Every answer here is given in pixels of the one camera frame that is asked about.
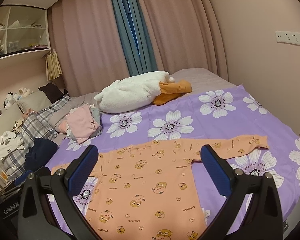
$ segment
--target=power socket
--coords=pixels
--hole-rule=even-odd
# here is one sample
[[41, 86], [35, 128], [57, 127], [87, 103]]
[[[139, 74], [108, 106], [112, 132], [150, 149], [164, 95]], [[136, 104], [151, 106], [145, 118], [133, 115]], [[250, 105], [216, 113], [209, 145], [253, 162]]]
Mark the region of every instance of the power socket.
[[276, 31], [277, 42], [300, 45], [300, 33]]

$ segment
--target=pink curtain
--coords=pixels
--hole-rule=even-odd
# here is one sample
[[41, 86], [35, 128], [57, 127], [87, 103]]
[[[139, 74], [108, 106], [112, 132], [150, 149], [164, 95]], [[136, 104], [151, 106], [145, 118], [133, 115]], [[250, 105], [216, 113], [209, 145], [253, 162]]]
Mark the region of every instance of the pink curtain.
[[48, 9], [48, 28], [71, 96], [129, 76], [111, 0], [59, 0]]
[[228, 80], [220, 29], [209, 0], [139, 0], [158, 69], [202, 67]]

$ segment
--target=pink folded shirt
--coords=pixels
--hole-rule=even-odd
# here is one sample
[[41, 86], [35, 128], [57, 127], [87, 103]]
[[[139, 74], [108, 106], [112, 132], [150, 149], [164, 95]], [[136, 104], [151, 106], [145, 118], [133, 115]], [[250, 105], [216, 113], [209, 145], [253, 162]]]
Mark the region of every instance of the pink folded shirt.
[[68, 114], [66, 121], [79, 144], [86, 141], [99, 126], [92, 117], [88, 104], [80, 106], [73, 113]]

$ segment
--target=black cloth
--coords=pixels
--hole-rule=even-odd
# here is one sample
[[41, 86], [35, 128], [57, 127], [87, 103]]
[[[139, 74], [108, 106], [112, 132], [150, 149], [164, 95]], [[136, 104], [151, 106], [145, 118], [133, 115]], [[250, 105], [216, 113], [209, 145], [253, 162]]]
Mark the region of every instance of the black cloth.
[[26, 154], [26, 162], [23, 168], [28, 171], [37, 171], [46, 165], [52, 156], [56, 153], [58, 145], [53, 141], [44, 138], [35, 138], [34, 145]]
[[52, 83], [48, 83], [47, 85], [39, 87], [38, 89], [46, 94], [51, 103], [55, 103], [63, 96], [63, 93], [59, 90], [59, 88]]

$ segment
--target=dark blue cloth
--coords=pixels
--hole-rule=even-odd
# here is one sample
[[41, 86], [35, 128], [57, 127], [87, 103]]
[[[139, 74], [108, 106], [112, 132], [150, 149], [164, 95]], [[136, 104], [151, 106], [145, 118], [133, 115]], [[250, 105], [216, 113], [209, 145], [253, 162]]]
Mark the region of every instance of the dark blue cloth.
[[26, 154], [26, 162], [23, 168], [28, 171], [36, 171], [46, 165], [56, 153], [58, 145], [53, 141], [44, 138], [35, 138], [34, 145]]

